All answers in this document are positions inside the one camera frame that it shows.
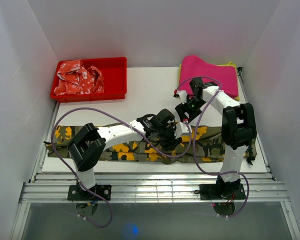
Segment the camouflage yellow green trousers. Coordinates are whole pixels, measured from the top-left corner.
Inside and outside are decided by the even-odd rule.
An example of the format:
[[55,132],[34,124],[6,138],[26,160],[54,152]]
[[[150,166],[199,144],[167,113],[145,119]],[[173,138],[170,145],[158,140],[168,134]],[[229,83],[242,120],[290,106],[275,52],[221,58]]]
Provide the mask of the camouflage yellow green trousers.
[[[70,140],[75,136],[82,126],[58,126],[53,137],[56,150],[62,158],[70,158],[67,145]],[[171,155],[177,156],[185,152],[189,143],[189,136],[182,136],[182,142],[176,146],[173,151],[163,151],[161,146],[152,141],[155,148],[160,151]],[[47,156],[57,158],[57,154],[53,151],[52,144],[44,141],[45,148],[47,149]],[[195,138],[195,155],[199,163],[218,163],[223,162],[225,156],[226,145],[222,139],[221,127],[200,125],[197,129]],[[248,147],[244,154],[244,158],[249,164],[256,159],[256,139],[252,140],[252,145]],[[130,141],[128,143],[120,143],[108,149],[105,149],[101,156],[100,161],[117,161],[117,162],[157,162],[165,165],[171,165],[175,162],[184,164],[195,163],[193,157],[192,146],[188,149],[187,153],[178,158],[171,158],[156,152],[150,145],[142,141]]]

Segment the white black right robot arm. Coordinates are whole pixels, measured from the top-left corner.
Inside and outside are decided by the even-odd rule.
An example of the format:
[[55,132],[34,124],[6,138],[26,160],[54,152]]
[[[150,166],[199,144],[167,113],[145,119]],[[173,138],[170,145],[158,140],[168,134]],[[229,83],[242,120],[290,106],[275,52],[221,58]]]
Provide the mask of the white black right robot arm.
[[240,171],[244,155],[257,137],[254,108],[241,103],[222,90],[222,84],[211,78],[193,77],[180,83],[174,97],[181,103],[175,107],[181,120],[200,120],[208,108],[214,107],[222,115],[221,137],[225,153],[216,183],[201,188],[203,193],[215,194],[227,199],[241,187]]

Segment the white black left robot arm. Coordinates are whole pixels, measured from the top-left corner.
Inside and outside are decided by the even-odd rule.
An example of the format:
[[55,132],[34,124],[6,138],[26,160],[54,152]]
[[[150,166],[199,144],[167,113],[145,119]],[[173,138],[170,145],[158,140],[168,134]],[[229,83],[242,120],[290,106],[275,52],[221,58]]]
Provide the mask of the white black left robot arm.
[[149,141],[158,140],[163,150],[172,151],[182,142],[182,136],[189,133],[187,125],[175,122],[175,116],[167,109],[157,115],[146,114],[127,124],[104,127],[85,124],[67,145],[75,164],[78,193],[85,200],[96,195],[94,167],[104,150],[147,138]]

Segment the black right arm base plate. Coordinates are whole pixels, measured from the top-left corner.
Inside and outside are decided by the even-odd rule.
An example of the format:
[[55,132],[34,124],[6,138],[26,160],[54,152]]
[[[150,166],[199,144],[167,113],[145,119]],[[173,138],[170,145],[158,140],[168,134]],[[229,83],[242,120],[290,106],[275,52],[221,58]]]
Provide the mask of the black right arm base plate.
[[198,194],[201,200],[228,200],[231,198],[244,200],[246,198],[244,186],[241,183],[238,187],[226,190],[217,190],[216,184],[200,184]]

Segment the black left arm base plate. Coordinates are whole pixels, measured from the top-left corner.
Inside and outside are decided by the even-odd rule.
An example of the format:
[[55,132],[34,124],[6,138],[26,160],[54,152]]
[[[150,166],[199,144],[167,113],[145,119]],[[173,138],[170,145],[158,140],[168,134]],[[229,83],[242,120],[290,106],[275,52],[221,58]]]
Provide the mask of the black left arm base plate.
[[78,184],[71,185],[68,189],[67,200],[68,201],[93,201],[98,197],[95,194],[101,196],[105,200],[109,201],[111,199],[112,186],[107,185],[98,185],[89,189],[94,194],[88,192],[81,188]]

